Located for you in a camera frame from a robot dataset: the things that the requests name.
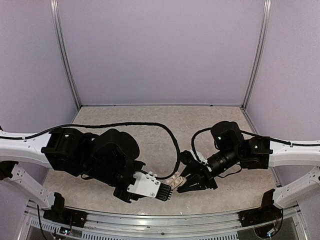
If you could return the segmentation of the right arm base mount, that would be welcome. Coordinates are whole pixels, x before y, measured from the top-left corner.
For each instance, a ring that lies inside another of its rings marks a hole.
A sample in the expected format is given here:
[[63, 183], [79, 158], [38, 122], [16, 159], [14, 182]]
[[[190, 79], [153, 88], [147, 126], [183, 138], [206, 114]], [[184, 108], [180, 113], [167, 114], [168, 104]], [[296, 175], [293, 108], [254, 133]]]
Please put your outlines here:
[[242, 210], [238, 213], [242, 227], [258, 225], [282, 218], [283, 211], [274, 205], [274, 192], [275, 189], [265, 192], [262, 196], [261, 205], [259, 207]]

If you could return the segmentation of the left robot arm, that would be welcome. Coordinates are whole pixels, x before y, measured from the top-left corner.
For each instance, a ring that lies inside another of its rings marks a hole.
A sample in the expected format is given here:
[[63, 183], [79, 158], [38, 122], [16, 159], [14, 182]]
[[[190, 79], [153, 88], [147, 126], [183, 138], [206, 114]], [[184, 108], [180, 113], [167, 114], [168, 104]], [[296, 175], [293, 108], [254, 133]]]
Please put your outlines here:
[[153, 196], [150, 176], [142, 173], [138, 161], [140, 149], [127, 132], [109, 129], [101, 135], [83, 133], [74, 128], [58, 128], [32, 136], [0, 133], [0, 179], [19, 186], [57, 221], [70, 218], [59, 193], [48, 192], [21, 166], [34, 163], [72, 176], [87, 175], [115, 190], [113, 195], [130, 203]]

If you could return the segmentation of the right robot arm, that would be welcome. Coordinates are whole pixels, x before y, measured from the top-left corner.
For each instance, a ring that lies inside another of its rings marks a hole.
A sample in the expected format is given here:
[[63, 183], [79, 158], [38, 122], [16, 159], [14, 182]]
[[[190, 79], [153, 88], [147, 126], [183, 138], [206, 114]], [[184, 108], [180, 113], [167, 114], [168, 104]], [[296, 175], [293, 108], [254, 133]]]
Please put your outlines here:
[[250, 134], [240, 130], [234, 121], [221, 121], [207, 128], [210, 131], [217, 153], [200, 158], [191, 138], [191, 150], [180, 154], [185, 165], [181, 176], [185, 183], [177, 188], [178, 193], [217, 189], [216, 177], [239, 164], [242, 169], [269, 169], [279, 166], [311, 166], [312, 170], [295, 181], [263, 194], [256, 218], [266, 222], [276, 209], [284, 209], [291, 203], [309, 196], [320, 189], [320, 143], [318, 141], [292, 142], [269, 136]]

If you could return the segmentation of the white earbud charging case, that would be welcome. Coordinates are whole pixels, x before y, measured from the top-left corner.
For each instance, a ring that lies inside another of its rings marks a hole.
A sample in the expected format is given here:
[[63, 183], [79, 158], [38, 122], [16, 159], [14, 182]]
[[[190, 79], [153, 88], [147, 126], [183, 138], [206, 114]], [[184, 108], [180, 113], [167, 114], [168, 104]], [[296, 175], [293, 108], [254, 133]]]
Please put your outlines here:
[[173, 176], [171, 176], [170, 178], [165, 180], [165, 184], [169, 185], [171, 187], [172, 190], [177, 189], [178, 187], [183, 186], [186, 183], [187, 179], [183, 176], [181, 176], [181, 174], [179, 172], [176, 172], [173, 174]]

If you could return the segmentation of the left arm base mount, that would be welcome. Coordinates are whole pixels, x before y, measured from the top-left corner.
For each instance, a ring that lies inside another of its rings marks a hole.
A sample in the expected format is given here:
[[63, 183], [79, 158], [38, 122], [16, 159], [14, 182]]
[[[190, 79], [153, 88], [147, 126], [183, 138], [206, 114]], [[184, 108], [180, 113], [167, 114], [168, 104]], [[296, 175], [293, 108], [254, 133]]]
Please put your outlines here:
[[65, 207], [65, 198], [58, 192], [55, 192], [53, 196], [54, 201], [50, 205], [50, 209], [44, 210], [43, 217], [70, 227], [84, 228], [88, 213]]

